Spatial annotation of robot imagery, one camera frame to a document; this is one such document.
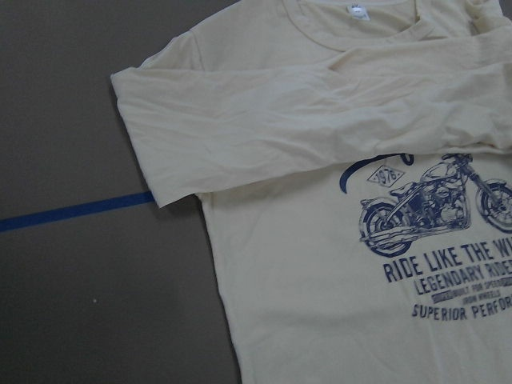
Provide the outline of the cream long-sleeve printed shirt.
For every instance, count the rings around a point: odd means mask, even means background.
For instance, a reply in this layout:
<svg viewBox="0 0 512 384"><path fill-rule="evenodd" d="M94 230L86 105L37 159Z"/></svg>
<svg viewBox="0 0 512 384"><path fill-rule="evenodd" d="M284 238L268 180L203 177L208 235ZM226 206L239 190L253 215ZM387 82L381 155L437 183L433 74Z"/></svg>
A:
<svg viewBox="0 0 512 384"><path fill-rule="evenodd" d="M240 1L111 78L160 206L202 204L245 383L511 380L496 1Z"/></svg>

